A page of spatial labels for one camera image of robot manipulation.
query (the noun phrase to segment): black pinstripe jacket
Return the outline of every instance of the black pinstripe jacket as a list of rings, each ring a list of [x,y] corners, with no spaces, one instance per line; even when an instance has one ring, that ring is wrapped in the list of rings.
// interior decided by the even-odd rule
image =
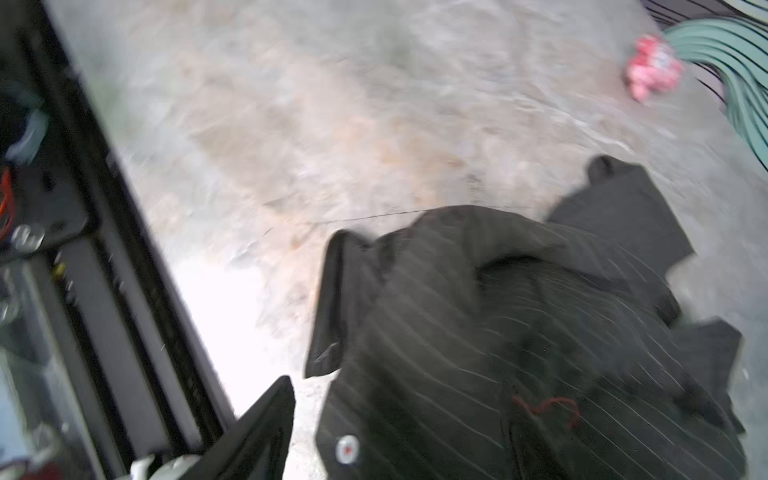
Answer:
[[[642,167],[588,173],[547,223],[464,206],[336,233],[306,364],[339,369],[316,434],[331,478],[743,476],[740,334],[669,327],[685,234]]]

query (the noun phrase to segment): screw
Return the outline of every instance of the screw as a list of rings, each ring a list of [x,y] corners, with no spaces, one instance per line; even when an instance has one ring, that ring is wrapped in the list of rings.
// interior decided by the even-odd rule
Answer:
[[[40,248],[45,238],[45,229],[39,225],[21,224],[13,230],[11,243],[21,253],[32,253]]]

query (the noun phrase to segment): red thread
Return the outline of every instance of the red thread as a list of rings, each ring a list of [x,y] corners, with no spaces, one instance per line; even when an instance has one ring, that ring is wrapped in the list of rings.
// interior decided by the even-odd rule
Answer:
[[[3,214],[6,214],[7,217],[5,225],[0,229],[0,240],[2,240],[11,233],[13,218],[16,215],[16,202],[13,197],[13,187],[11,186],[11,169],[8,167],[3,170],[2,176],[0,177],[0,193],[2,193],[0,217]]]
[[[572,429],[574,426],[578,424],[579,420],[581,420],[581,411],[578,409],[578,404],[576,403],[575,400],[569,399],[568,397],[563,397],[563,396],[550,397],[545,401],[543,401],[542,403],[540,403],[539,406],[536,408],[532,408],[531,406],[529,406],[528,403],[525,403],[525,400],[521,399],[517,395],[512,396],[512,399],[515,400],[517,403],[519,403],[524,409],[528,410],[532,415],[536,415],[536,416],[539,416],[542,413],[546,412],[547,409],[550,406],[554,405],[555,403],[557,404],[567,403],[568,405],[573,407],[572,412],[574,413],[573,419],[571,420],[570,423],[568,423],[568,428]]]

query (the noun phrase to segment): metal frame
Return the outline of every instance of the metal frame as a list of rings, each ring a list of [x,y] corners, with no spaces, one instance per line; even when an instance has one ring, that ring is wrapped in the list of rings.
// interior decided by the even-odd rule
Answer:
[[[3,4],[91,219],[28,261],[104,470],[204,452],[234,424],[229,402],[43,5]]]

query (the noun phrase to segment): dark fabric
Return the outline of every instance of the dark fabric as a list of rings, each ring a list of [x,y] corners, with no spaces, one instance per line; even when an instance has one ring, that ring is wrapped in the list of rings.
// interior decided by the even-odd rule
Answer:
[[[331,239],[306,363],[340,369],[316,433],[330,478],[742,476],[723,381],[737,339],[707,336],[707,359],[667,327],[687,238],[641,167],[599,157],[589,176],[547,223],[446,207]],[[573,399],[581,420],[525,417],[510,391]]]
[[[296,400],[281,376],[180,480],[277,480],[283,477]]]

